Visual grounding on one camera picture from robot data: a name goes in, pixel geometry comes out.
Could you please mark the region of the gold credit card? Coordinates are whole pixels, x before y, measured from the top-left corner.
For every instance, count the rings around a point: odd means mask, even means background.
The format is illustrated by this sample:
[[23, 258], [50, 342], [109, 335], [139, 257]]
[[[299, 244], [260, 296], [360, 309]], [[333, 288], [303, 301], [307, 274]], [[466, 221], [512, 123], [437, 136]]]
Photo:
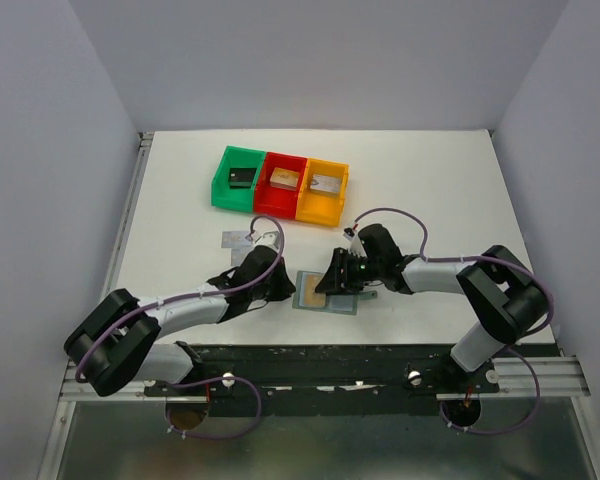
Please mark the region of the gold credit card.
[[324, 293], [317, 293], [316, 287], [322, 280], [319, 273], [305, 273], [302, 278], [299, 305], [303, 308], [324, 308], [327, 297]]

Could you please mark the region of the silver credit card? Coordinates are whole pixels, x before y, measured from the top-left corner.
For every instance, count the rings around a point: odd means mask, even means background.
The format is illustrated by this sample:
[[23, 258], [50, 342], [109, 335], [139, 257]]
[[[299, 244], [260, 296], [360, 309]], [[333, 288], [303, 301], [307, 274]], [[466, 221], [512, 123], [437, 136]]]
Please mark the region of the silver credit card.
[[248, 231], [223, 231], [221, 234], [221, 247], [223, 249], [246, 248], [251, 245], [252, 238]]
[[251, 247], [233, 248], [230, 254], [230, 264], [232, 266], [240, 266], [251, 250]]

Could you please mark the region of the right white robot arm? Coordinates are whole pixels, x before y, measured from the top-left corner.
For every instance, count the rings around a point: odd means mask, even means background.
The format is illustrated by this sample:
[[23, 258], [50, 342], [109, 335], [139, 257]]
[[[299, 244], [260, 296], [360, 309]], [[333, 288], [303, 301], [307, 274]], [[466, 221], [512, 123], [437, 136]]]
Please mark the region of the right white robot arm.
[[475, 258], [435, 262], [404, 255], [380, 224], [347, 234], [351, 247], [333, 250], [316, 293], [355, 295], [379, 282], [399, 294], [449, 293], [468, 300], [477, 323], [451, 348], [451, 360], [439, 370], [442, 384], [451, 391], [473, 384], [479, 367], [549, 315], [547, 292], [504, 246], [495, 245]]

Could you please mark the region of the green leather card holder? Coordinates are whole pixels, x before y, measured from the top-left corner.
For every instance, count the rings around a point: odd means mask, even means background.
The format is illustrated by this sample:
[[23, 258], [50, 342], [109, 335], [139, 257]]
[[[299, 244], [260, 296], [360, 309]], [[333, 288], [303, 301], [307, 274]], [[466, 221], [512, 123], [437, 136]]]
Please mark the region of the green leather card holder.
[[302, 286], [302, 278], [305, 273], [319, 272], [305, 270], [299, 270], [297, 272], [295, 282], [296, 292], [292, 296], [292, 307], [294, 309], [355, 316], [357, 314], [358, 303], [360, 301], [376, 300], [378, 298], [378, 293], [376, 290], [363, 291], [355, 295], [326, 295], [327, 305], [324, 308], [303, 308], [299, 305], [299, 300]]

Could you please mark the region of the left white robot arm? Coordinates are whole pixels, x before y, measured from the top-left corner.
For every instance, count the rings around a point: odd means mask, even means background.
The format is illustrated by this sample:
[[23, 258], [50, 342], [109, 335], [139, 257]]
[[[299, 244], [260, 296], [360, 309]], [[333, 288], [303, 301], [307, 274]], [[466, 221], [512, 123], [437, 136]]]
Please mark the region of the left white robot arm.
[[76, 366], [75, 380], [106, 397], [136, 377], [156, 340], [227, 322], [254, 302], [280, 302], [294, 292], [282, 254], [256, 246], [241, 265], [190, 293], [142, 301], [125, 288], [112, 291], [69, 335], [64, 351]]

